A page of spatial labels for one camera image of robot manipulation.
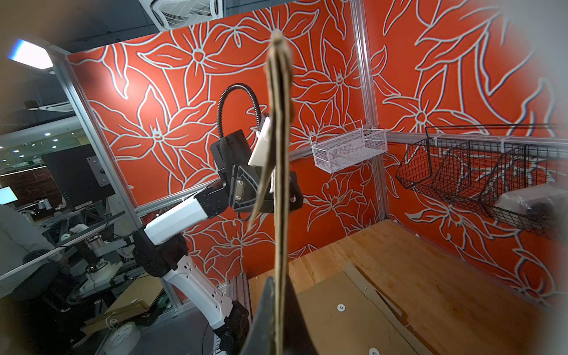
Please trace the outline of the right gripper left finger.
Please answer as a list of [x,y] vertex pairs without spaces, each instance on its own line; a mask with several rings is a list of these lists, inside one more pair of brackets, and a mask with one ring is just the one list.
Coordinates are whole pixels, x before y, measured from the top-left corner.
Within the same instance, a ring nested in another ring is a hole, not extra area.
[[275,281],[269,277],[263,288],[257,313],[240,355],[276,354]]

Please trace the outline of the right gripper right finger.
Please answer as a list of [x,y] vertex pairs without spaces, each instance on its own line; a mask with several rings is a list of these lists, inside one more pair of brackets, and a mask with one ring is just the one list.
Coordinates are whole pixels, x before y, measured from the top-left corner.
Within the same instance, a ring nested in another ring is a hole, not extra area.
[[283,353],[318,354],[309,334],[290,276],[286,277],[285,284]]

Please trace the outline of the kraft file bag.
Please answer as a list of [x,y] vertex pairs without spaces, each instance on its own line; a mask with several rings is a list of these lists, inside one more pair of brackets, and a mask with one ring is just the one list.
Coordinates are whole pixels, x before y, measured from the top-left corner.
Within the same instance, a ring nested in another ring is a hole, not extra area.
[[297,295],[318,354],[430,354],[352,264]]
[[274,187],[275,225],[275,342],[276,354],[283,354],[285,284],[288,276],[288,220],[291,203],[289,144],[291,123],[294,121],[291,86],[294,74],[291,50],[280,31],[272,33],[266,60],[266,75],[272,123],[270,147],[251,219],[254,220],[260,213],[263,196],[271,183]]

